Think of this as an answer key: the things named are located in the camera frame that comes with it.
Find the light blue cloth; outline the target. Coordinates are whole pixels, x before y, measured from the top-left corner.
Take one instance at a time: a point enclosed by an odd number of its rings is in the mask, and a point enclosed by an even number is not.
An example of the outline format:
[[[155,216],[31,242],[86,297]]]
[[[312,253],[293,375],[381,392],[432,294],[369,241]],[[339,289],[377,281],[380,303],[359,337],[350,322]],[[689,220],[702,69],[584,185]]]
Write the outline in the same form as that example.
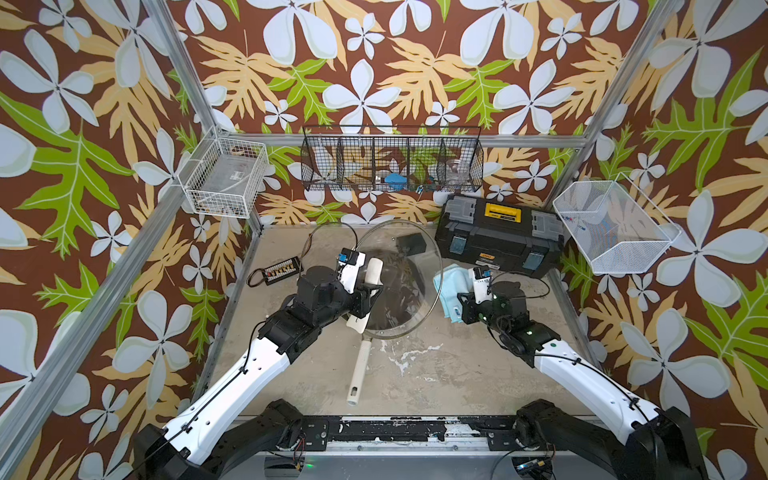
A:
[[[433,277],[444,316],[452,323],[462,323],[462,305],[458,295],[473,291],[469,270],[457,264],[449,265]]]

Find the glass pot lid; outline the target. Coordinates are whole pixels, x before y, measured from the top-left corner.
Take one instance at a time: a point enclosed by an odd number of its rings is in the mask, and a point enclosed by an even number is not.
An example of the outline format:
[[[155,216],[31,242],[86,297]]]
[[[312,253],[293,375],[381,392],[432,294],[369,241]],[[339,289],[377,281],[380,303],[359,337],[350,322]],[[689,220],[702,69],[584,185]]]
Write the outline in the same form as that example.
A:
[[[420,327],[439,302],[443,259],[434,234],[406,220],[389,220],[361,238],[361,251],[383,262],[382,293],[364,334],[391,340]]]

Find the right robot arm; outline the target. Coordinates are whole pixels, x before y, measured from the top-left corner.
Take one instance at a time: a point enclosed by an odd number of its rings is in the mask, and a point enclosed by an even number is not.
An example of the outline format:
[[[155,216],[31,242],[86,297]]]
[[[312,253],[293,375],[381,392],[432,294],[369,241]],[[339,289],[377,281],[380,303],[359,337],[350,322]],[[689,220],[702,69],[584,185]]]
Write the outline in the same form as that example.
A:
[[[691,419],[633,394],[579,355],[550,327],[531,319],[522,298],[497,296],[478,281],[457,296],[465,324],[483,324],[503,350],[554,380],[599,419],[594,425],[536,400],[516,413],[521,449],[570,451],[616,479],[704,479]]]

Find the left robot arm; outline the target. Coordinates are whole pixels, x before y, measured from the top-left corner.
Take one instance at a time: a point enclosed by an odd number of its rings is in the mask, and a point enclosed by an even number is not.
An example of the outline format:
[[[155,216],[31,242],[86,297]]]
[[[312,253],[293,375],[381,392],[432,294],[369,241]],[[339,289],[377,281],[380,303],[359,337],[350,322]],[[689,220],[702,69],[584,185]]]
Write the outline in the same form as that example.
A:
[[[135,479],[218,479],[258,452],[289,448],[301,439],[302,414],[284,400],[239,426],[234,420],[320,336],[345,318],[364,330],[383,292],[378,258],[340,263],[326,277],[304,275],[297,291],[252,331],[242,357],[164,427],[134,438]]]

